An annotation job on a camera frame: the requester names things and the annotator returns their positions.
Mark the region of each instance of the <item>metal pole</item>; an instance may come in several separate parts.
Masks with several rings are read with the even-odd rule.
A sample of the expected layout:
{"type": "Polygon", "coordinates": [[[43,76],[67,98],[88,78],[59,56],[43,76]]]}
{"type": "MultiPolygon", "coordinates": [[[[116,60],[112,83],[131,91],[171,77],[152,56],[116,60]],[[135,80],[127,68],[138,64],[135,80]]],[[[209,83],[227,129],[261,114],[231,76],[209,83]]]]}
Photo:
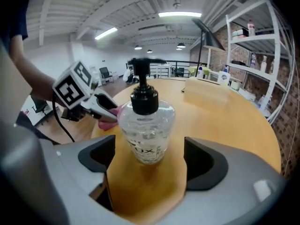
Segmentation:
{"type": "Polygon", "coordinates": [[[206,65],[207,68],[210,68],[210,56],[211,56],[211,49],[209,48],[208,49],[207,65],[206,65]]]}
{"type": "Polygon", "coordinates": [[[199,64],[200,64],[201,51],[202,51],[202,35],[203,35],[203,30],[201,30],[200,52],[199,52],[199,58],[198,58],[197,70],[195,72],[195,77],[197,76],[198,69],[199,69],[199,64]]]}

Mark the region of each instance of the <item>black chair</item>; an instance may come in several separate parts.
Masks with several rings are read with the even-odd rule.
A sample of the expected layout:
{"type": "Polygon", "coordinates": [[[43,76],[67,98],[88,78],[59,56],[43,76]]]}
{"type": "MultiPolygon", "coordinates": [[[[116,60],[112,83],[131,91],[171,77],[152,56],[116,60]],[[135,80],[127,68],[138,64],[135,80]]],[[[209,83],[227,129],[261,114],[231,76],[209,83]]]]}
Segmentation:
{"type": "Polygon", "coordinates": [[[47,102],[45,100],[41,100],[41,99],[38,99],[36,97],[33,97],[31,96],[31,99],[32,101],[34,102],[34,105],[36,106],[36,109],[34,109],[34,106],[32,107],[32,109],[36,112],[36,113],[40,113],[42,112],[45,116],[46,116],[46,113],[45,113],[45,108],[47,107],[47,102]]]}
{"type": "Polygon", "coordinates": [[[102,67],[99,70],[102,75],[102,79],[105,80],[105,82],[109,81],[109,79],[113,77],[112,72],[109,72],[107,67],[102,67]]]}
{"type": "Polygon", "coordinates": [[[175,77],[183,77],[184,75],[184,68],[178,67],[177,69],[171,67],[173,74],[175,77]]]}

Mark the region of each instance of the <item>shelf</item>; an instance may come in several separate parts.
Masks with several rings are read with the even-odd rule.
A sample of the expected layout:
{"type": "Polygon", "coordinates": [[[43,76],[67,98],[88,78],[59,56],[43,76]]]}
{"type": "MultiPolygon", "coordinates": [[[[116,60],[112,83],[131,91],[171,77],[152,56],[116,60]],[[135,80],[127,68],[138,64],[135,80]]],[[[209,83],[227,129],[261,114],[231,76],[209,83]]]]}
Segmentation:
{"type": "MultiPolygon", "coordinates": [[[[237,64],[233,64],[233,63],[230,63],[228,65],[233,68],[247,71],[247,72],[253,74],[254,76],[257,76],[266,81],[270,81],[272,78],[272,75],[261,72],[260,70],[257,70],[257,69],[251,68],[251,67],[241,66],[241,65],[237,65],[237,64]]],[[[279,89],[281,89],[282,91],[286,92],[286,87],[280,81],[276,80],[275,86],[278,87],[279,89]]]]}
{"type": "Polygon", "coordinates": [[[263,73],[260,70],[257,70],[257,69],[251,68],[251,67],[247,67],[247,66],[233,64],[233,63],[230,63],[228,65],[230,67],[237,68],[237,69],[244,70],[244,71],[250,72],[252,74],[258,75],[260,77],[263,77],[263,78],[267,79],[268,81],[271,80],[271,75],[270,74],[263,73]]]}
{"type": "MultiPolygon", "coordinates": [[[[230,41],[253,53],[273,55],[275,54],[275,34],[256,35],[251,37],[235,38],[230,41]]],[[[287,58],[288,53],[284,44],[280,41],[280,56],[287,58]]]]}
{"type": "MultiPolygon", "coordinates": [[[[236,92],[237,94],[239,94],[239,95],[241,95],[240,93],[239,93],[239,91],[237,91],[237,90],[235,90],[235,89],[233,89],[232,87],[230,87],[230,86],[228,86],[229,87],[229,89],[231,90],[231,91],[234,91],[234,92],[236,92]]],[[[248,100],[250,103],[252,103],[258,110],[259,110],[259,108],[257,107],[257,103],[256,102],[253,102],[253,101],[250,101],[250,100],[248,100]]],[[[264,115],[264,117],[265,118],[268,118],[269,116],[271,116],[271,113],[267,110],[267,109],[265,109],[263,112],[262,111],[260,111],[263,115],[264,115]]]]}
{"type": "Polygon", "coordinates": [[[266,6],[266,0],[252,0],[251,4],[245,4],[244,5],[245,8],[243,10],[241,10],[240,12],[238,12],[236,15],[233,15],[232,17],[229,17],[228,21],[229,22],[233,22],[234,20],[236,20],[238,18],[243,18],[243,16],[245,16],[248,13],[250,13],[252,10],[255,10],[255,9],[261,10],[262,9],[261,5],[263,5],[263,4],[265,4],[265,7],[267,7],[266,6]]]}

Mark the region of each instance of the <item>black pump nozzle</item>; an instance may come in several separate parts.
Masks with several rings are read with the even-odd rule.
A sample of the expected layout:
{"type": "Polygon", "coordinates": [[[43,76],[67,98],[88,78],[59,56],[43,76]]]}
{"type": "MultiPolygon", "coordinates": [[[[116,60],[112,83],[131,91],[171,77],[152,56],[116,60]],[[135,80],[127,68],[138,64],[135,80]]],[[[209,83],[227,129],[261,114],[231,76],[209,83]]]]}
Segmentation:
{"type": "Polygon", "coordinates": [[[147,84],[147,75],[150,74],[150,63],[165,64],[162,59],[132,59],[128,62],[133,65],[134,74],[139,76],[140,85],[131,94],[133,111],[139,115],[149,115],[158,110],[158,92],[147,84]]]}

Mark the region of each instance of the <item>black and white marker cube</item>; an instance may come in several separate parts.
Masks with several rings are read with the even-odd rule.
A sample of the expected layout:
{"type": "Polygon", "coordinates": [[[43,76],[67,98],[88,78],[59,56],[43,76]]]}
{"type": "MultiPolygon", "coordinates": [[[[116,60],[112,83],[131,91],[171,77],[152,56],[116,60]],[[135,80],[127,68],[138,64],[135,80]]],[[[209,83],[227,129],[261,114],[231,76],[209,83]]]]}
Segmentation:
{"type": "Polygon", "coordinates": [[[92,76],[80,61],[73,63],[53,84],[53,90],[68,109],[90,98],[92,76]]]}

